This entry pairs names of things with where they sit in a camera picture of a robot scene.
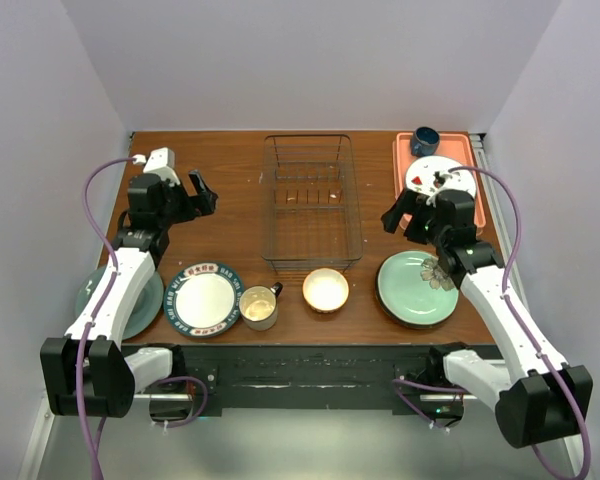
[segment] plate with printed border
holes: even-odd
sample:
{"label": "plate with printed border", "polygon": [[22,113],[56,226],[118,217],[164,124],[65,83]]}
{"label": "plate with printed border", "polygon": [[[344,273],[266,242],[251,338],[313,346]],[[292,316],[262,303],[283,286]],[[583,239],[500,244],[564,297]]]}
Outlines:
{"label": "plate with printed border", "polygon": [[164,313],[183,335],[214,337],[240,317],[244,285],[238,274],[222,263],[197,263],[182,270],[169,283]]}

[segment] tan bowl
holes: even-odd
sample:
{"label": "tan bowl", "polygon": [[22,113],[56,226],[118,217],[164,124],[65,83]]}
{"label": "tan bowl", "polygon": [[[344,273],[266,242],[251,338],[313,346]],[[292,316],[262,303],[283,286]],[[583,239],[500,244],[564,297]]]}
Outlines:
{"label": "tan bowl", "polygon": [[349,284],[331,268],[314,270],[302,284],[302,295],[309,306],[321,313],[335,312],[349,297]]}

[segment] blue cup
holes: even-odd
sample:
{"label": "blue cup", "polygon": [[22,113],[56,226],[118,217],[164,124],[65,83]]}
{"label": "blue cup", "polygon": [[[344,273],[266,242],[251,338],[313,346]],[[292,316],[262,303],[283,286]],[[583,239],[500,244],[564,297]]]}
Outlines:
{"label": "blue cup", "polygon": [[440,145],[440,135],[433,128],[420,127],[413,132],[410,145],[414,157],[433,155]]}

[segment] plate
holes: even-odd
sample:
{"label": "plate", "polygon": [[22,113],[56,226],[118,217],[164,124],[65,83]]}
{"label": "plate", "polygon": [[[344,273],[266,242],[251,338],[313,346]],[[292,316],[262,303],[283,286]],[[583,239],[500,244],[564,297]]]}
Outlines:
{"label": "plate", "polygon": [[[96,290],[98,283],[100,283],[105,269],[106,266],[102,266],[95,270],[80,286],[73,310],[76,318],[80,316],[84,310],[84,307],[86,307],[87,303],[89,303],[89,299]],[[156,272],[149,279],[147,284],[142,289],[142,292],[140,292],[140,295],[138,296],[138,300],[133,307],[133,311],[129,316],[127,326],[122,334],[123,340],[128,340],[131,337],[135,337],[145,328],[151,325],[151,322],[153,322],[153,320],[156,318],[156,315],[158,315],[160,307],[162,306],[163,294],[164,286],[162,285],[162,279]]]}
{"label": "plate", "polygon": [[[422,157],[409,165],[407,173],[405,173],[404,184],[410,190],[432,195],[438,190],[438,185],[435,183],[435,172],[462,166],[460,162],[449,157],[441,157],[439,155]],[[463,190],[473,198],[476,198],[476,180],[473,173],[468,170],[454,172],[452,177],[445,182],[445,187],[453,188],[454,190]]]}
{"label": "plate", "polygon": [[[400,252],[387,258],[376,275],[376,295],[384,311],[398,323],[413,328],[438,325],[458,303],[457,289],[446,291],[433,280],[422,279],[427,259],[436,257],[417,250]],[[432,282],[438,288],[432,288]]]}
{"label": "plate", "polygon": [[242,280],[227,265],[198,263],[171,281],[164,296],[164,313],[183,335],[214,337],[240,317],[243,292]]}

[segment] white plate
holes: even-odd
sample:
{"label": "white plate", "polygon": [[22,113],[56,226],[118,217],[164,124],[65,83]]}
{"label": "white plate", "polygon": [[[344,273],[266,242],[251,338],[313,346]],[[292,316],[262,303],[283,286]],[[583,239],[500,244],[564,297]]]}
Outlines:
{"label": "white plate", "polygon": [[240,277],[228,266],[199,263],[185,268],[171,281],[164,297],[164,312],[180,333],[213,337],[239,318],[243,291]]}
{"label": "white plate", "polygon": [[[422,157],[409,165],[405,174],[404,184],[409,190],[424,193],[425,195],[432,195],[438,190],[438,187],[435,185],[435,172],[462,166],[460,162],[453,158],[441,157],[439,155]],[[465,191],[473,198],[476,198],[476,180],[473,173],[468,170],[454,172],[453,177],[445,182],[445,187]]]}

